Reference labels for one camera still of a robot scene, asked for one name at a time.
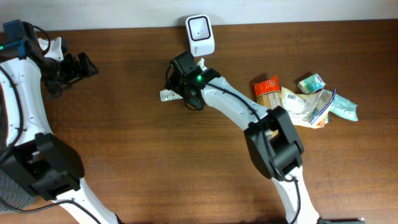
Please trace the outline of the white tube with gold cap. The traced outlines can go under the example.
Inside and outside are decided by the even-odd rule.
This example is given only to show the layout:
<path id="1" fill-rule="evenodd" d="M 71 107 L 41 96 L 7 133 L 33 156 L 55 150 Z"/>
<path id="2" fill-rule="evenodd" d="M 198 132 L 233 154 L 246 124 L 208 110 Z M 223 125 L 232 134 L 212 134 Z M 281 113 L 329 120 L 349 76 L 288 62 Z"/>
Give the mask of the white tube with gold cap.
<path id="1" fill-rule="evenodd" d="M 176 92 L 172 90 L 162 90 L 160 91 L 160 100 L 162 102 L 165 101 L 173 101 L 173 100 L 181 100 L 183 97 L 177 94 Z"/>

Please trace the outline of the orange spaghetti packet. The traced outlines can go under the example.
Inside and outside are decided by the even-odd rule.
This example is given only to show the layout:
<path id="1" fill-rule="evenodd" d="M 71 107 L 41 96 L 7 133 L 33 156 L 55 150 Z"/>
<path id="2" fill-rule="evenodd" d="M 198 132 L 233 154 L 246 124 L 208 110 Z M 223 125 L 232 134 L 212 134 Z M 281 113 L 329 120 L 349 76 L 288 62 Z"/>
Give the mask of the orange spaghetti packet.
<path id="1" fill-rule="evenodd" d="M 256 101 L 269 109 L 282 106 L 280 86 L 277 76 L 253 84 Z"/>

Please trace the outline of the cream chips bag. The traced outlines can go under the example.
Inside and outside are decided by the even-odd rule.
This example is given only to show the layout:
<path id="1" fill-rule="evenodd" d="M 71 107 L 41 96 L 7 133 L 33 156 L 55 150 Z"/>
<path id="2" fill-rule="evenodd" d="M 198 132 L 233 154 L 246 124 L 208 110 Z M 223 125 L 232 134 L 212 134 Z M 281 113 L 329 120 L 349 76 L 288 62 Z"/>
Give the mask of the cream chips bag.
<path id="1" fill-rule="evenodd" d="M 287 88 L 280 89 L 282 107 L 288 112 L 293 125 L 306 128 L 323 128 L 329 122 L 329 112 L 336 90 L 320 90 L 309 95 L 295 94 Z"/>

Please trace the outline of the teal wet wipes pack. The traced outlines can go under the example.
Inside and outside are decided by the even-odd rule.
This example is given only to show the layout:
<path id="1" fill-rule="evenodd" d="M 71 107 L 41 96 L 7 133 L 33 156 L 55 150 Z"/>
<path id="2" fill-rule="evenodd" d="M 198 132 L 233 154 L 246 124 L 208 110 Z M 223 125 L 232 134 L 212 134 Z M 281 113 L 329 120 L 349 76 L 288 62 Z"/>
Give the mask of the teal wet wipes pack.
<path id="1" fill-rule="evenodd" d="M 358 105 L 356 103 L 353 103 L 352 101 L 336 94 L 335 99 L 331 105 L 330 112 L 341 118 L 357 122 L 357 107 Z"/>

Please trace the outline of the teal tissue pack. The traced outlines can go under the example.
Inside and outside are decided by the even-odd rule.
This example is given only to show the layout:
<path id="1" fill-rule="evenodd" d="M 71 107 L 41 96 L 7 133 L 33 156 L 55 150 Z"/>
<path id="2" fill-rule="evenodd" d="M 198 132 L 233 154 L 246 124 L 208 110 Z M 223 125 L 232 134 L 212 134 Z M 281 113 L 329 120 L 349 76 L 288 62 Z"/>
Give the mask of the teal tissue pack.
<path id="1" fill-rule="evenodd" d="M 300 81 L 297 86 L 304 94 L 312 94 L 323 89 L 326 86 L 326 83 L 322 80 L 319 74 L 316 73 Z"/>

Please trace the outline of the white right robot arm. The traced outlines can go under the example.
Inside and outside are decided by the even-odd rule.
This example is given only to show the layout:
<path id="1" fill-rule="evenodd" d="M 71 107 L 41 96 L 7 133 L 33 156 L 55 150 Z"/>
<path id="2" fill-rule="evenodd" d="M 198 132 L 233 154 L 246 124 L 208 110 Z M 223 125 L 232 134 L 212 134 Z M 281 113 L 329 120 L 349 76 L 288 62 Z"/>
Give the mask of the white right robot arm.
<path id="1" fill-rule="evenodd" d="M 288 223 L 320 222 L 303 180 L 303 144 L 285 109 L 250 100 L 219 72 L 196 64 L 190 52 L 170 61 L 165 81 L 166 89 L 180 95 L 187 108 L 212 107 L 243 130 L 251 161 L 273 181 Z"/>

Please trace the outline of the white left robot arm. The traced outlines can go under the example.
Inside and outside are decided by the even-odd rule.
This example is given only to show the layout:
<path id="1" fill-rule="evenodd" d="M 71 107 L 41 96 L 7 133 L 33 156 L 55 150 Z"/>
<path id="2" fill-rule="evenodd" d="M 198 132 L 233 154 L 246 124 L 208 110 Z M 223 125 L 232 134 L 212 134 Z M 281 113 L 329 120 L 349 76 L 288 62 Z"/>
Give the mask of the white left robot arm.
<path id="1" fill-rule="evenodd" d="M 42 90 L 56 98 L 99 70 L 68 42 L 37 37 L 39 28 L 14 20 L 1 44 L 1 213 L 33 213 L 36 197 L 79 223 L 119 223 L 89 188 L 79 154 L 49 125 Z"/>

